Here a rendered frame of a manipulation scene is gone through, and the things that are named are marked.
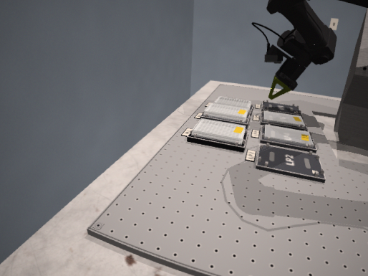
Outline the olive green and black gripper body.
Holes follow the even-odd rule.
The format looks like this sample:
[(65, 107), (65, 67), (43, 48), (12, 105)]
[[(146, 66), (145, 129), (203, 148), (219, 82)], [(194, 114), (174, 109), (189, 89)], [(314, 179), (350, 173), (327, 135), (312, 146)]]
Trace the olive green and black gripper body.
[(296, 88), (298, 85), (296, 80), (299, 78), (299, 76), (303, 73), (303, 71), (306, 69), (304, 66), (300, 67), (301, 64), (299, 63), (298, 68), (294, 71), (294, 73), (288, 77), (283, 72), (280, 71), (280, 69), (276, 72), (276, 78), (282, 81), (285, 85), (288, 86), (289, 89), (292, 91)]

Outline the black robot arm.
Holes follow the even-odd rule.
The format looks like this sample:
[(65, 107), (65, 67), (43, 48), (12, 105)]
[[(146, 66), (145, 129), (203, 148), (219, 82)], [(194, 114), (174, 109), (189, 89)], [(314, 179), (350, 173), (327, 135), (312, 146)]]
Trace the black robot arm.
[(301, 67), (308, 67), (311, 62), (322, 65), (334, 58), (336, 35), (320, 20), (306, 0), (269, 0), (267, 11), (270, 14), (281, 13), (296, 28), (292, 33), (294, 29), (285, 31), (281, 35), (285, 42), (279, 37), (277, 46), (297, 62), (273, 44), (265, 54), (265, 62), (281, 64), (284, 56), (286, 61), (280, 71), (290, 77), (299, 63)]

